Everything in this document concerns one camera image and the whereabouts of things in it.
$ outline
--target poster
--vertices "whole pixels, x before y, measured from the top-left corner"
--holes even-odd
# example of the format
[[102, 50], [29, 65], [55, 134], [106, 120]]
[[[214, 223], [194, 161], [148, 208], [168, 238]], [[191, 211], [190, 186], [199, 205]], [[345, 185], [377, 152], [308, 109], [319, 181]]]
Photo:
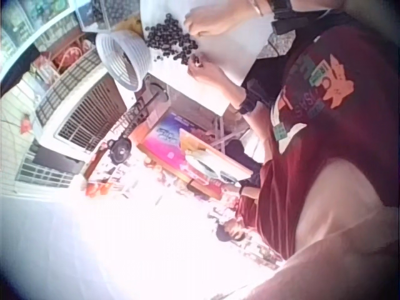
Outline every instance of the poster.
[[199, 133], [204, 133], [204, 130], [199, 126], [178, 116], [174, 112], [168, 112], [158, 125], [147, 135], [143, 145], [149, 152], [170, 165], [176, 171], [195, 179], [212, 192], [221, 194], [220, 181], [209, 179], [186, 162], [184, 153], [182, 153], [179, 147], [179, 130], [181, 128], [195, 136], [199, 136]]

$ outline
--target shelf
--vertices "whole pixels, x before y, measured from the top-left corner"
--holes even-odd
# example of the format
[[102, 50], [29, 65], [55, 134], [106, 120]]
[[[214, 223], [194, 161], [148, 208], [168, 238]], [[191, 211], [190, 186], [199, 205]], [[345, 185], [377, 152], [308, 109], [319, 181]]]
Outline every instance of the shelf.
[[36, 32], [34, 32], [27, 41], [25, 41], [19, 48], [18, 50], [7, 60], [4, 62], [4, 66], [1, 69], [0, 73], [0, 81], [3, 80], [5, 75], [8, 73], [8, 71], [11, 69], [11, 67], [14, 65], [14, 63], [18, 60], [18, 58], [22, 55], [22, 53], [25, 52], [25, 50], [33, 44], [39, 36], [41, 36], [43, 33], [45, 33], [51, 26], [55, 25], [58, 21], [63, 19], [64, 17], [68, 16], [69, 14], [73, 13], [75, 11], [75, 5], [73, 1], [68, 1], [69, 2], [69, 8], [67, 8], [65, 11], [61, 12], [54, 18], [52, 18], [49, 22], [47, 22], [45, 25], [40, 27]]

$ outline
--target printed graphic on shirt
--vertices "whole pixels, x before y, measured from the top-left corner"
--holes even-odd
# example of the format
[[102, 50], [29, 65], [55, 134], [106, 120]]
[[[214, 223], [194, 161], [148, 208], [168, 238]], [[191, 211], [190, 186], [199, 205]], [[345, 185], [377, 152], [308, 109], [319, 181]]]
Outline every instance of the printed graphic on shirt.
[[274, 136], [282, 154], [293, 137], [321, 111], [339, 107], [354, 92], [343, 64], [332, 54], [318, 65], [303, 54], [289, 72], [286, 85], [271, 110]]
[[326, 90], [323, 100], [332, 99], [331, 108], [342, 104], [354, 92], [354, 83], [346, 79], [344, 66], [331, 54], [331, 65], [325, 60], [317, 66], [309, 80], [311, 86], [322, 85]]

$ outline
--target black fan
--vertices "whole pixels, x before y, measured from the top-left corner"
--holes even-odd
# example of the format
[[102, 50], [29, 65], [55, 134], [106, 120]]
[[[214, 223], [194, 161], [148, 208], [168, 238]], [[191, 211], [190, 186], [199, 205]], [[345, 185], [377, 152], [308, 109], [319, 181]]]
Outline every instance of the black fan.
[[131, 156], [132, 142], [126, 137], [120, 137], [116, 141], [110, 140], [107, 145], [111, 162], [115, 165], [124, 163]]
[[128, 139], [128, 136], [132, 133], [134, 128], [138, 125], [138, 119], [143, 115], [143, 112], [147, 109], [147, 107], [154, 101], [158, 100], [160, 102], [167, 102], [169, 97], [167, 92], [158, 84], [151, 83], [149, 85], [149, 89], [153, 94], [153, 97], [140, 109], [140, 111], [136, 112], [132, 119], [130, 120], [129, 125], [122, 132], [121, 136], [118, 140], [110, 140], [107, 143], [109, 152], [109, 157], [111, 162], [116, 166], [118, 164], [123, 164], [125, 161], [129, 159], [131, 156], [132, 150], [132, 142]]

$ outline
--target white basket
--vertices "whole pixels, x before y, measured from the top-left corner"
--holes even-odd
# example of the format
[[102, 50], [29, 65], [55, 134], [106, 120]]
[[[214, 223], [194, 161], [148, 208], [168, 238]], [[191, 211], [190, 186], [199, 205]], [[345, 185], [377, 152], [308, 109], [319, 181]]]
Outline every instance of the white basket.
[[128, 30], [99, 33], [96, 47], [102, 63], [118, 83], [134, 92], [142, 88], [151, 65], [150, 50], [142, 37]]

